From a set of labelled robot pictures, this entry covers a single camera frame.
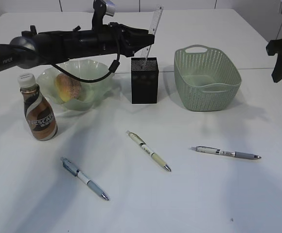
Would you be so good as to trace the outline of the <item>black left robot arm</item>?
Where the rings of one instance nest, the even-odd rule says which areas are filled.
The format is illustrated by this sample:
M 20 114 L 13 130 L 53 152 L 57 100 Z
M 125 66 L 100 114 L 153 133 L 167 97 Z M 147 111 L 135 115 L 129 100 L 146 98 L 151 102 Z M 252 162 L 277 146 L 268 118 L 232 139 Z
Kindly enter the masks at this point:
M 72 31 L 52 31 L 37 33 L 34 25 L 29 31 L 12 39 L 9 44 L 0 44 L 0 72 L 18 66 L 30 69 L 42 65 L 51 65 L 71 78 L 84 82 L 58 65 L 71 59 L 98 55 L 116 54 L 108 72 L 93 83 L 104 80 L 114 73 L 120 62 L 120 56 L 133 57 L 139 50 L 152 45 L 155 36 L 148 30 L 131 28 L 111 22 L 98 29 L 84 30 L 80 27 Z

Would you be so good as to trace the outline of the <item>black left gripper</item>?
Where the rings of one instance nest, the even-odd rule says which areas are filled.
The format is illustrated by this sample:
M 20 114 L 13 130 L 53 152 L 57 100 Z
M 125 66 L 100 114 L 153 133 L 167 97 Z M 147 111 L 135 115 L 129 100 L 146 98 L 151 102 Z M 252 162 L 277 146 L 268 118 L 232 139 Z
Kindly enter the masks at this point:
M 118 57 L 121 55 L 134 57 L 136 52 L 154 44 L 155 41 L 155 36 L 148 34 L 146 29 L 133 28 L 116 22 L 92 29 L 97 35 L 98 45 L 102 50 L 100 55 L 116 54 Z M 130 38 L 130 45 L 125 40 L 125 31 Z

